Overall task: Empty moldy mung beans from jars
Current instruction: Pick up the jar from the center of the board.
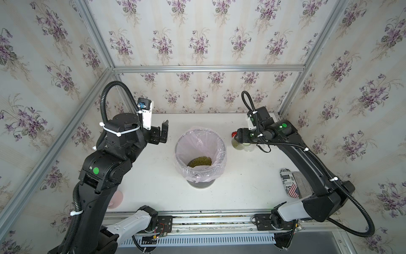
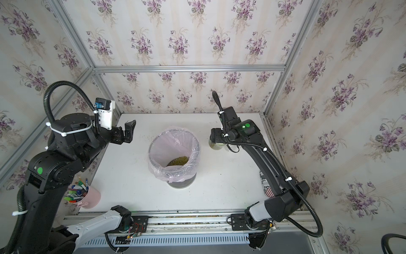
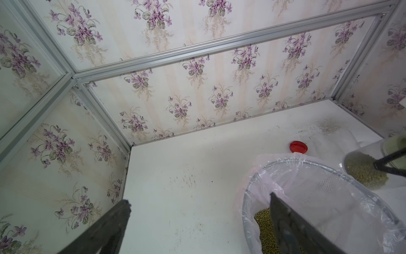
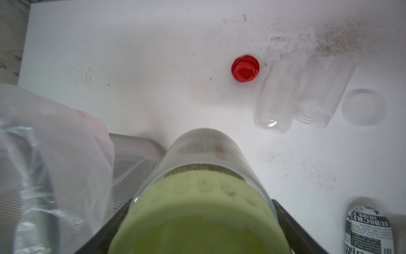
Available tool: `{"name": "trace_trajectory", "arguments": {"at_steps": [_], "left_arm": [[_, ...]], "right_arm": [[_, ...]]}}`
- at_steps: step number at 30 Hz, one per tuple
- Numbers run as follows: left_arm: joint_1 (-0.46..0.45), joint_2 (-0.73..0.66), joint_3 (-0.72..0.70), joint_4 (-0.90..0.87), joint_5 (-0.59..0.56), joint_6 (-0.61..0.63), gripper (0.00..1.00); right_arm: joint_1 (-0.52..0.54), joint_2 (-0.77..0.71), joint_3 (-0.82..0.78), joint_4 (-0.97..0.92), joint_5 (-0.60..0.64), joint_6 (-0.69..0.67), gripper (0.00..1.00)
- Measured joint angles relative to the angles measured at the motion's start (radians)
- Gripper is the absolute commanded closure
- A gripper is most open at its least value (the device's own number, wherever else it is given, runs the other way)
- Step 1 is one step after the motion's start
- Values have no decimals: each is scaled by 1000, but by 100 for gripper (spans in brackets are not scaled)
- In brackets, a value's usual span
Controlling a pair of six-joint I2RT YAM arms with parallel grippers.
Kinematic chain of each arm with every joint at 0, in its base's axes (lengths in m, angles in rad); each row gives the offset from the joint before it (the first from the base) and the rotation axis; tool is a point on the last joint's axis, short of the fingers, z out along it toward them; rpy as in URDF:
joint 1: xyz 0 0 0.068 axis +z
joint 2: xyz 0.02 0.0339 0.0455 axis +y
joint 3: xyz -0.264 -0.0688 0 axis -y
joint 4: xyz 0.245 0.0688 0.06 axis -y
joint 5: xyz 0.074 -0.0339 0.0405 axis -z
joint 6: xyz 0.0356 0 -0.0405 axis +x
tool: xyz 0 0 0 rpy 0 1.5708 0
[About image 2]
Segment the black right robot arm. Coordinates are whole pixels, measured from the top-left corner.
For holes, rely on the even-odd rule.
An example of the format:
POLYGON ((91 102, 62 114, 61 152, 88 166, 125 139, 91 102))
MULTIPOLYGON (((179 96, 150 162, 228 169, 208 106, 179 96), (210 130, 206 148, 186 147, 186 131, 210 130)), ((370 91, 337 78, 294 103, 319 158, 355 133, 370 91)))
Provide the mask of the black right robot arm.
POLYGON ((222 107, 216 91, 212 92, 212 97, 219 107, 217 114, 222 126, 211 130, 211 143, 224 144, 227 148, 236 146, 246 151, 267 180, 272 192, 272 196, 267 200, 252 204, 244 211, 244 221, 250 230, 257 230, 263 222, 266 222, 266 229, 250 235, 251 247, 253 249, 262 248, 270 227, 274 222, 283 220, 292 223, 310 237, 322 237, 324 229, 321 220, 307 201, 309 185, 305 181, 298 181, 286 170, 267 145, 259 127, 252 120, 241 121, 233 107, 222 107), (315 232, 306 229, 291 218, 291 215, 302 206, 305 206, 314 218, 317 227, 315 232))

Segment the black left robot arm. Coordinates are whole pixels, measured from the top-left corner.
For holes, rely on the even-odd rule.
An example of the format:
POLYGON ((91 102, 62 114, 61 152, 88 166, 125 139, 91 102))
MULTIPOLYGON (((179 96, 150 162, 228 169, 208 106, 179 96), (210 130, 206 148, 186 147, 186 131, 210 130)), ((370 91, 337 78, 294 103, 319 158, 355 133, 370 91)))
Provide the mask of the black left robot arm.
POLYGON ((113 126, 105 117, 113 108, 112 101, 98 98, 92 103, 79 86, 65 80, 46 89, 43 106, 51 129, 48 147, 29 162, 25 182, 16 197, 16 224, 8 244, 1 249, 3 254, 71 254, 99 235, 114 230, 128 232, 133 224, 132 213, 117 205, 84 225, 53 227, 75 175, 85 171, 108 144, 132 142, 136 121, 124 127, 113 126), (50 99, 61 86, 73 88, 92 115, 73 113, 56 120, 50 99))

